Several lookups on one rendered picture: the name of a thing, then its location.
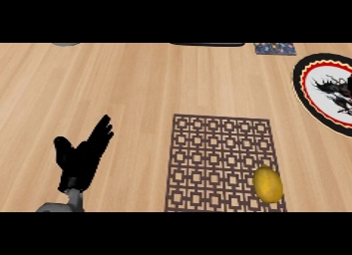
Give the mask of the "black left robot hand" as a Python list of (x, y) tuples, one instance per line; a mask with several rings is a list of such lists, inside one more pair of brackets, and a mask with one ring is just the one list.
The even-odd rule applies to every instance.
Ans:
[(72, 189), (88, 190), (113, 136), (112, 118), (104, 115), (90, 138), (78, 146), (66, 137), (56, 137), (57, 163), (63, 169), (59, 190), (63, 193)]

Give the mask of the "brown patterned placemat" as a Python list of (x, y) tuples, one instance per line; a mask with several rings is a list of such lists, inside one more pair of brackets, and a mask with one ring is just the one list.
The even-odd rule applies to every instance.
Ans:
[(254, 187), (261, 166), (279, 168), (270, 120), (174, 116), (166, 212), (285, 212)]

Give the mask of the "yellow sweet potato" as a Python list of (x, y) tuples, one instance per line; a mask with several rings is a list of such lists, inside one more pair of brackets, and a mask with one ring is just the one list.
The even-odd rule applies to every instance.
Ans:
[(266, 203), (276, 203), (283, 196), (283, 183), (279, 173), (263, 165), (254, 172), (254, 188)]

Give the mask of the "black red white plate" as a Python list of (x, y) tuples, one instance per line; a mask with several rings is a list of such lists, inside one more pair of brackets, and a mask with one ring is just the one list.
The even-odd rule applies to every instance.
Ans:
[(352, 137), (352, 99), (347, 85), (352, 59), (329, 53), (307, 56), (294, 68), (294, 90), (314, 118), (338, 133)]

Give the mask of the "dark blue patterned box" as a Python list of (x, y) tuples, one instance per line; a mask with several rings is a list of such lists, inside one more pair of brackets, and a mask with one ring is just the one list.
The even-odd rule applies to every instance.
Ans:
[(292, 43), (255, 43), (254, 46), (258, 55), (297, 55), (297, 49)]

